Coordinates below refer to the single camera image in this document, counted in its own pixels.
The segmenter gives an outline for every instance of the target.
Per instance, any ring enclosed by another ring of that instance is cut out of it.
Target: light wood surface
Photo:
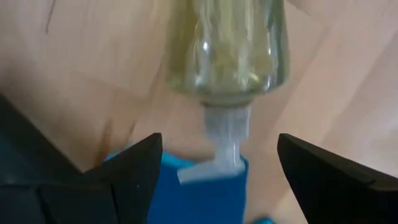
[[[276,154],[279,133],[398,176],[398,1],[289,0],[289,82],[252,106],[246,220],[305,223]],[[163,82],[169,4],[3,0],[0,92],[82,170],[153,132],[211,157],[202,110]]]

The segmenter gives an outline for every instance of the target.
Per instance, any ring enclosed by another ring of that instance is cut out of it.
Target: pump nozzle
[[[205,107],[205,129],[217,146],[215,158],[178,171],[181,184],[193,181],[234,177],[245,170],[239,145],[249,136],[250,109]]]

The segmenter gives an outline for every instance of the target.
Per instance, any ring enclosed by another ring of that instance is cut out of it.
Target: pump dispenser
[[[240,174],[250,104],[289,73],[282,0],[173,0],[167,83],[205,109],[215,158],[178,172],[181,183]]]

